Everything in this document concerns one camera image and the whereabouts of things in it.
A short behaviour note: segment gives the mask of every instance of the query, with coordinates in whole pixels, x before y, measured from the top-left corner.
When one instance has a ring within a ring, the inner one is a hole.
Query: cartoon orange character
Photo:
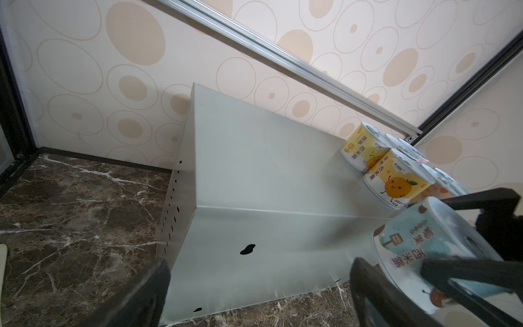
[[[387,195],[391,198],[402,198],[411,192],[413,185],[418,185],[418,183],[401,177],[391,178],[389,176],[389,180],[385,183],[385,191],[381,194],[387,192]]]
[[[374,165],[376,164],[376,162],[380,161],[380,156],[374,156],[374,155],[370,155],[372,158],[369,159],[369,161],[366,161],[366,160],[363,160],[363,162],[365,162],[365,166],[367,168],[372,168],[374,167]]]

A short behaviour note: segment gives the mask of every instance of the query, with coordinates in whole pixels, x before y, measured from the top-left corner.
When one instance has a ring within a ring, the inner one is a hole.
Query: metal box top surface
[[[391,217],[338,149],[343,140],[194,85],[196,205]]]

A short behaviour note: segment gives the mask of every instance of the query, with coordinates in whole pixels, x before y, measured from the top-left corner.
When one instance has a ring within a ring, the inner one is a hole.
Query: wall
[[[523,195],[523,58],[492,78],[417,146],[470,192],[508,187]],[[516,210],[523,215],[523,205]]]
[[[521,3],[209,0],[415,125],[521,29]],[[2,6],[40,146],[170,168],[194,82],[340,137],[394,133],[144,2]]]

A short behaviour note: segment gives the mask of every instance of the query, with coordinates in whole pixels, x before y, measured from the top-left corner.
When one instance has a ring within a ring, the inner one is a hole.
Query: can lid
[[[372,134],[372,136],[374,136],[374,138],[378,141],[378,143],[381,146],[383,146],[385,148],[393,147],[392,144],[390,143],[390,141],[387,139],[387,137],[385,137],[385,135],[382,132],[380,132],[376,127],[374,127],[371,124],[366,123],[366,122],[362,122],[361,124],[369,133]]]
[[[452,178],[449,174],[447,174],[446,172],[442,171],[441,169],[439,168],[435,168],[434,169],[436,171],[436,173],[438,173],[439,176],[441,176],[442,178],[446,179],[449,181],[449,183],[456,189],[459,191],[459,195],[466,195],[466,194],[469,194],[469,190],[467,190],[463,185],[461,185],[457,180],[455,180],[454,178]]]
[[[429,159],[424,155],[422,154],[418,149],[416,149],[415,147],[412,146],[412,144],[408,143],[407,141],[403,140],[403,139],[398,139],[404,146],[408,147],[412,152],[414,152],[418,157],[420,157],[421,159],[425,160],[425,161],[429,161]]]
[[[435,197],[428,197],[422,205],[428,209],[435,222],[445,231],[452,243],[472,257],[503,261],[487,241],[457,212]]]
[[[403,152],[396,149],[390,150],[398,160],[402,161],[414,174],[426,180],[429,184],[434,184],[436,180],[414,160],[406,156]]]
[[[463,191],[459,188],[456,188],[455,185],[453,185],[452,181],[449,181],[448,179],[444,178],[441,174],[439,174],[437,171],[432,169],[431,167],[427,166],[426,164],[422,165],[423,169],[425,169],[441,186],[443,186],[447,191],[449,191],[454,196],[460,196],[464,195]]]
[[[410,159],[412,159],[414,161],[421,159],[414,151],[412,151],[412,149],[411,149],[411,148],[413,148],[412,145],[407,143],[408,146],[406,146],[403,143],[401,143],[400,140],[398,140],[397,138],[395,138],[394,136],[392,136],[390,134],[386,134],[386,137],[389,140],[389,142],[394,145],[395,149],[400,150],[401,152],[406,154]]]

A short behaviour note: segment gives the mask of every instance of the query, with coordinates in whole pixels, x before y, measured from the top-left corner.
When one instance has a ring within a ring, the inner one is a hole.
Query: metal rail
[[[317,87],[340,97],[370,116],[386,122],[397,131],[406,133],[413,139],[423,132],[414,125],[392,114],[369,99],[354,92],[340,82],[312,68],[285,50],[261,38],[230,18],[197,0],[158,0],[181,14],[213,29],[227,38],[262,55],[271,62],[306,79]]]

